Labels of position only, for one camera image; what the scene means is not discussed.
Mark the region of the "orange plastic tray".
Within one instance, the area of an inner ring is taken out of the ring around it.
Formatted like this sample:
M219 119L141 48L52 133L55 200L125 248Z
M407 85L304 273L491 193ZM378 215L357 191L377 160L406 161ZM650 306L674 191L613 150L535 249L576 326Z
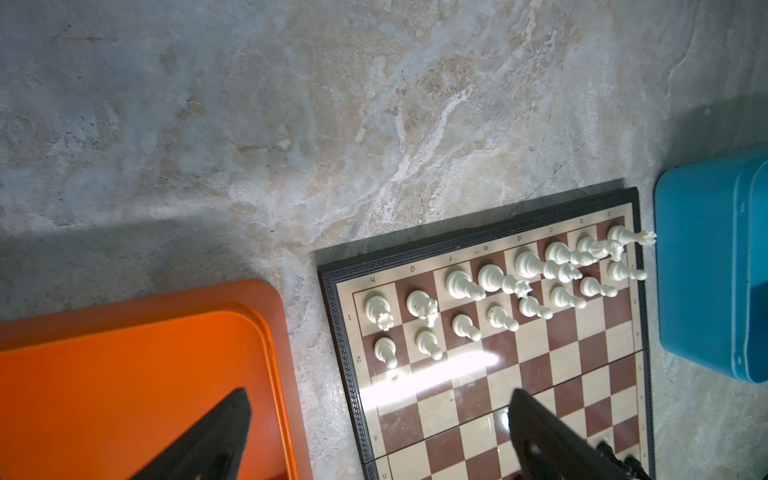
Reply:
M1 325L1 475L128 479L227 395L241 479L312 475L282 299L243 280Z

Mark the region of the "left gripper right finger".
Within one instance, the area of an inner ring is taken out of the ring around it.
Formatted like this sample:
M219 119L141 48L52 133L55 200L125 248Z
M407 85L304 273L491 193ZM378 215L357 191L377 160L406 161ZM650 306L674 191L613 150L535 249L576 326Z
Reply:
M509 434L525 479L626 479L627 472L601 455L527 391L518 388L508 407Z

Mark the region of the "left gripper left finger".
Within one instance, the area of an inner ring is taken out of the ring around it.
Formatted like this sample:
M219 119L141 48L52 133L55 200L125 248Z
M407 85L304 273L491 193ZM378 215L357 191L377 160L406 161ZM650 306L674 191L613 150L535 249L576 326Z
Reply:
M133 477L235 479L250 421L251 405L247 392L244 388L236 388Z

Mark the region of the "folding chess board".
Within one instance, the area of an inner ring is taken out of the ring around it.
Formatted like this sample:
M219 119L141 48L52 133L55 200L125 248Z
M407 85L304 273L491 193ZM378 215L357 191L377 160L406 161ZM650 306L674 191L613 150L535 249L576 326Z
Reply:
M640 226L627 188L321 266L364 477L518 478L518 388L654 476ZM374 294L389 331L366 318Z

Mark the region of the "blue plastic tray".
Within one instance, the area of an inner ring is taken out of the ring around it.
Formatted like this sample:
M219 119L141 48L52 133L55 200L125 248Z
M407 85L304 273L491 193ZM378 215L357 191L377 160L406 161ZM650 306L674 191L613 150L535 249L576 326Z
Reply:
M766 382L766 146L665 172L654 211L662 346L734 379Z

